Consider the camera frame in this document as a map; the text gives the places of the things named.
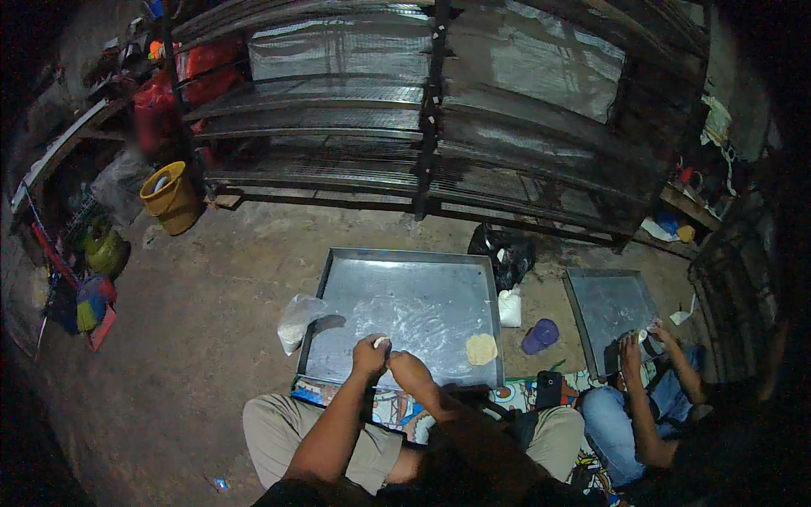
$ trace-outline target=khaki pants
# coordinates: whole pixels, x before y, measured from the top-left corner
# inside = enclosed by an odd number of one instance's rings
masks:
[[[245,404],[245,440],[263,487],[270,488],[281,479],[302,438],[323,412],[323,408],[280,394],[265,394]],[[556,406],[539,413],[535,436],[526,453],[554,478],[565,481],[577,459],[582,437],[580,414]],[[402,438],[373,424],[365,425],[346,468],[346,478],[375,495],[394,468]]]

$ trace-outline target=yellow bucket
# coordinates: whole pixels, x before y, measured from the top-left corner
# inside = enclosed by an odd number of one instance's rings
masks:
[[[203,206],[197,200],[189,178],[184,174],[186,162],[172,162],[153,174],[141,187],[141,199],[147,211],[177,236],[195,224]]]

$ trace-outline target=white plastic bag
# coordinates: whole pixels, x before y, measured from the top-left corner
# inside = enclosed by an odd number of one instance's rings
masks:
[[[499,292],[499,319],[503,328],[521,327],[521,289],[518,284],[511,290]]]
[[[325,315],[327,315],[327,303],[324,301],[304,294],[293,296],[284,313],[281,314],[279,326],[276,329],[285,354],[293,354],[302,344],[307,326],[313,320]]]

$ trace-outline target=flattened dough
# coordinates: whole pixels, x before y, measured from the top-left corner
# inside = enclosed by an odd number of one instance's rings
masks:
[[[490,363],[499,354],[496,339],[491,334],[475,334],[467,341],[467,362],[474,366]]]

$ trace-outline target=dirt floor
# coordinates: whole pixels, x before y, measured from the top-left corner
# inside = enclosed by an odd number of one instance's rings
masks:
[[[246,505],[262,494],[242,434],[242,406],[286,393],[277,320],[298,293],[314,294],[330,247],[466,253],[473,222],[316,206],[245,203],[206,212],[171,238],[143,213],[124,235],[133,251],[117,281],[118,319],[97,354],[49,327],[35,377],[76,477],[99,505]],[[667,318],[692,294],[688,262],[630,244],[622,256],[535,236],[538,263],[521,284],[523,325],[505,329],[505,373],[530,376],[567,359],[586,367],[561,282],[567,266],[642,271]],[[521,339],[540,318],[560,341],[526,356]],[[674,331],[686,342],[692,323]],[[220,492],[215,478],[230,489]]]

